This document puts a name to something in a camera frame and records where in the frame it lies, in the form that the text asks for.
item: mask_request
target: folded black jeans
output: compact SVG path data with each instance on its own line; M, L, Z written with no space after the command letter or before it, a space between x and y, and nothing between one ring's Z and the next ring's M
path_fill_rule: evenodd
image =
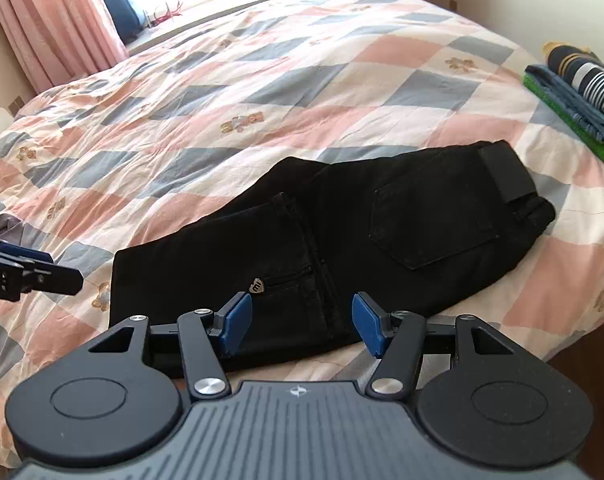
M555 218L508 143L286 158L215 213L118 251L111 326L173 323L254 288L241 365L355 342L353 295L432 316L514 269Z

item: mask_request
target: white cross logo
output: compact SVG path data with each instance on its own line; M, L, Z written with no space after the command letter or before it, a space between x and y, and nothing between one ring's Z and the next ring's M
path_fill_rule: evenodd
M300 386L299 384L295 388L291 388L289 391L291 395L295 395L298 399L308 393L308 390L304 386Z

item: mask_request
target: folded striped clothing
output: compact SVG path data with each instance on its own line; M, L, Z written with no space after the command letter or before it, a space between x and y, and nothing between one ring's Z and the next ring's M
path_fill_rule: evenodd
M548 67L604 114L604 63L600 58L588 49L564 43L547 43L543 51Z
M545 65L527 66L524 86L537 95L604 162L604 114Z

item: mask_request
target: pink curtain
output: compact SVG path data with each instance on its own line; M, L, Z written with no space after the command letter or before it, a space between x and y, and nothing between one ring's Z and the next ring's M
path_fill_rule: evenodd
M0 22L38 92L128 57L103 0L0 0Z

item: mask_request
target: bedspread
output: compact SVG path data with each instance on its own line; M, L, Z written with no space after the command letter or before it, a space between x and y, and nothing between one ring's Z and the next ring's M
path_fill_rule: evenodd
M506 139L557 219L513 272L442 318L476 314L542 358L599 326L604 164L522 86L532 62L420 0L273 0L35 98L0 136L0 214L86 283L76 297L0 301L0 463L18 462L12 388L108 326L114 253L215 211L289 155ZM362 351L245 376L330 378Z

